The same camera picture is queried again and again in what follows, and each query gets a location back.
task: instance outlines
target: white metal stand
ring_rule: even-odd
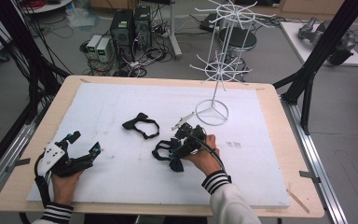
[[[240,53],[240,56],[235,57],[233,60],[229,62],[226,60],[229,40],[231,38],[233,28],[235,26],[240,26],[242,30],[247,28],[246,37],[244,38],[242,43],[242,49],[243,49],[248,34],[251,30],[251,26],[254,22],[268,27],[264,23],[257,21],[255,19],[255,16],[272,17],[273,15],[268,16],[263,14],[257,14],[251,11],[249,8],[253,7],[256,3],[248,7],[242,7],[242,6],[234,5],[230,0],[228,1],[227,4],[219,4],[212,0],[209,1],[217,4],[218,7],[216,9],[196,8],[196,10],[199,12],[216,12],[217,13],[216,20],[210,21],[210,23],[214,23],[214,27],[216,27],[218,21],[225,21],[225,23],[227,23],[227,27],[226,27],[227,31],[226,31],[225,39],[223,41],[223,45],[220,53],[215,52],[214,57],[211,58],[212,48],[213,48],[213,38],[216,33],[216,31],[213,30],[213,36],[212,36],[211,46],[209,48],[208,60],[204,61],[199,55],[197,55],[197,57],[202,62],[205,63],[205,67],[198,68],[193,65],[190,65],[190,67],[198,69],[200,71],[204,71],[206,76],[208,77],[206,81],[209,80],[216,81],[213,98],[211,100],[205,100],[200,102],[196,106],[196,115],[202,122],[209,125],[217,126],[225,123],[228,120],[228,107],[224,103],[215,100],[218,83],[219,82],[223,83],[224,81],[240,82],[235,78],[235,76],[244,72],[244,71],[237,71],[238,65],[241,63],[242,51]]]

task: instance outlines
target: hand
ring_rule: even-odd
[[[54,188],[54,202],[69,205],[74,199],[77,181],[83,171],[67,177],[51,175]]]
[[[216,146],[216,136],[213,134],[206,136],[206,144],[213,148],[217,155],[219,155],[219,148]],[[193,155],[184,157],[185,160],[192,161],[197,168],[199,168],[206,176],[213,172],[221,170],[221,167],[211,152],[205,147],[201,147],[200,150]]]

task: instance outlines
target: black strap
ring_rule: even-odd
[[[157,127],[157,132],[156,133],[153,133],[151,135],[147,135],[145,132],[139,130],[138,128],[136,128],[135,124],[137,122],[144,122],[144,123],[154,123],[156,124],[156,127]],[[132,120],[129,120],[125,123],[123,123],[123,127],[127,130],[135,130],[136,132],[138,133],[141,133],[142,136],[144,137],[144,139],[148,139],[148,138],[154,138],[156,136],[159,135],[159,126],[158,124],[153,120],[153,119],[148,119],[148,116],[144,113],[139,113],[138,116],[136,116],[135,119],[132,119]]]
[[[154,158],[156,158],[158,161],[170,161],[170,167],[173,171],[183,172],[184,171],[183,164],[179,158],[161,157],[158,154],[159,149],[165,149],[165,150],[168,150],[168,152],[171,155],[174,150],[179,148],[179,146],[181,146],[181,142],[176,138],[171,138],[171,141],[161,140],[156,145],[155,149],[152,151],[152,154],[153,154]]]

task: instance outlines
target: black and white striped cuff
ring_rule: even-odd
[[[220,170],[211,173],[206,177],[202,186],[210,193],[213,194],[217,189],[225,184],[229,184],[229,178],[226,172]]]
[[[41,219],[52,221],[54,223],[67,224],[71,219],[74,207],[60,203],[49,203],[46,206],[45,213]]]

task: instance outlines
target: white foam board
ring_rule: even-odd
[[[94,166],[80,177],[75,202],[209,204],[210,195],[200,185],[205,178],[191,162],[175,173],[167,161],[157,161],[151,151],[160,140],[169,140],[180,118],[211,99],[211,88],[82,84],[53,141],[80,131],[69,146],[69,156],[80,157],[100,142],[103,149]],[[233,183],[253,207],[289,206],[286,188],[255,91],[219,89],[217,99],[229,108],[228,122],[221,126],[199,124],[217,136],[221,158]],[[144,140],[122,123],[143,112],[160,126],[160,136]],[[151,134],[154,125],[137,127]],[[33,185],[28,201],[40,201]]]

